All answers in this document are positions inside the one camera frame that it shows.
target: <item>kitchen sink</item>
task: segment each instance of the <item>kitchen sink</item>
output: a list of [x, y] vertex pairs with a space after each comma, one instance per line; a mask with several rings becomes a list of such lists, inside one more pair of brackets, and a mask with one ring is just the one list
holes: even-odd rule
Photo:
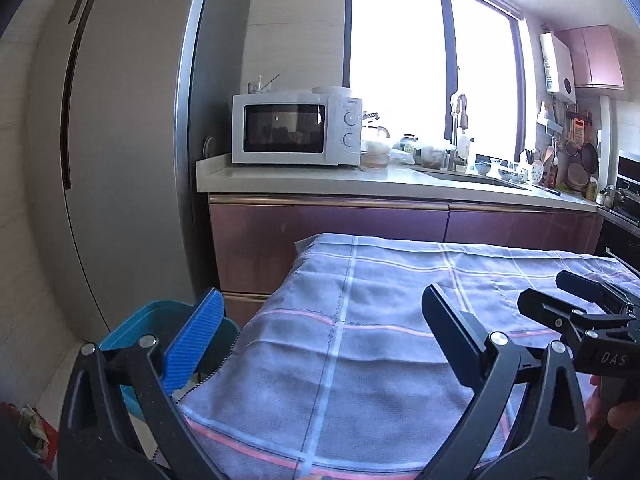
[[501, 180], [492, 176], [484, 176], [480, 174], [453, 173], [452, 171], [428, 170], [427, 168], [412, 168], [415, 171], [426, 173], [433, 178], [440, 180], [454, 180], [457, 182], [473, 182], [475, 184], [488, 184], [489, 186], [511, 187], [513, 189], [525, 189], [517, 184]]

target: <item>blue cloth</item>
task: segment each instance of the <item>blue cloth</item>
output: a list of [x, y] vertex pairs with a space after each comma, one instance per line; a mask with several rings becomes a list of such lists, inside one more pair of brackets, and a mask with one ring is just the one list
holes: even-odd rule
[[[439, 284], [489, 332], [544, 347], [558, 334], [519, 314], [521, 291], [599, 310], [556, 289], [563, 269], [640, 294], [608, 258], [334, 234], [305, 240], [229, 359], [180, 410], [234, 479], [413, 479], [472, 397], [422, 317], [424, 288]], [[514, 389], [486, 460], [501, 450], [523, 390]]]

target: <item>upper cabinet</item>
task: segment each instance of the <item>upper cabinet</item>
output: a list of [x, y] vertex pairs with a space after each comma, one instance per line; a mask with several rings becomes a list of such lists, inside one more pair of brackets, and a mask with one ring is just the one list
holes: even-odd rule
[[620, 58], [609, 25], [572, 28], [555, 33], [571, 51], [575, 88], [625, 89]]

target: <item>pan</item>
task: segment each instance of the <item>pan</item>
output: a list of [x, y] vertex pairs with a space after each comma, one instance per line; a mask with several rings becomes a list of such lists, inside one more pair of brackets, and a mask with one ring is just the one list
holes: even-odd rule
[[582, 167], [588, 174], [594, 174], [598, 171], [598, 152], [590, 142], [585, 142], [580, 149], [580, 159]]

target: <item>white microwave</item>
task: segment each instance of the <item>white microwave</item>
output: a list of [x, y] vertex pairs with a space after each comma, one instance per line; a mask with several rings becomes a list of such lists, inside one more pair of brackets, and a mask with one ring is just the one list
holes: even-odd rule
[[360, 163], [362, 99], [265, 92], [234, 96], [234, 164]]

